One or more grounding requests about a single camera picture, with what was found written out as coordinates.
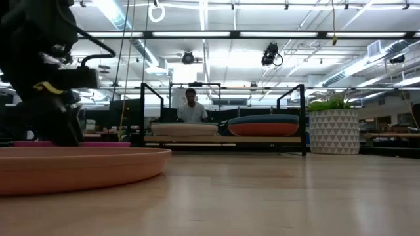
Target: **white t-shirt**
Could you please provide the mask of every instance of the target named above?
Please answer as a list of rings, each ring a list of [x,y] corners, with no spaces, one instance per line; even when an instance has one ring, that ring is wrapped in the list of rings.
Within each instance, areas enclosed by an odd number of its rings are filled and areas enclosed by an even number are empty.
[[[202,122],[203,119],[207,118],[207,112],[204,106],[198,102],[192,108],[187,103],[179,107],[178,118],[186,123]]]

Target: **gymnastic ring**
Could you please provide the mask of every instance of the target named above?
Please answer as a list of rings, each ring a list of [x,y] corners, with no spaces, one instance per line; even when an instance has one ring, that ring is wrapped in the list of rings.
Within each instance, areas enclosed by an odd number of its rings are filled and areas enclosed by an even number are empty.
[[[158,19],[154,18],[153,17],[153,14],[152,14],[153,13],[153,9],[157,9],[157,8],[159,8],[159,9],[162,10],[162,13],[161,13],[161,15],[160,15],[160,17]],[[149,19],[151,21],[155,22],[155,23],[163,20],[163,18],[165,18],[165,13],[166,13],[165,12],[165,7],[163,5],[159,5],[158,7],[155,7],[155,6],[152,5],[152,6],[149,7]]]

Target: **man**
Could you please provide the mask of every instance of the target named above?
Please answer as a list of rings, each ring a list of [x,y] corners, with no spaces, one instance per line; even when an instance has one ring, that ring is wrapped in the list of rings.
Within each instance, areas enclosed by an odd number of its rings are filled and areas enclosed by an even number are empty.
[[[203,105],[196,102],[196,91],[189,88],[185,91],[186,104],[179,107],[178,119],[186,123],[207,122],[207,112]]]

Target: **teal cushion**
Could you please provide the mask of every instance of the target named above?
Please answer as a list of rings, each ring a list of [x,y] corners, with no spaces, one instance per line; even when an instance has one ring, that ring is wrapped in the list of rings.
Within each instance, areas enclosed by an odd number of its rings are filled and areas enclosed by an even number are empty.
[[[299,116],[297,115],[250,115],[246,117],[238,117],[229,120],[229,125],[249,124],[249,123],[285,123],[299,124]]]

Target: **white geometric planter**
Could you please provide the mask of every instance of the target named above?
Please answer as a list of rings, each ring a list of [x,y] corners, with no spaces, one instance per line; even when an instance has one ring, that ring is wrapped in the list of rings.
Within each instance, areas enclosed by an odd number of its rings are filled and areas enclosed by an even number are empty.
[[[323,154],[359,153],[359,117],[353,109],[310,113],[310,151]]]

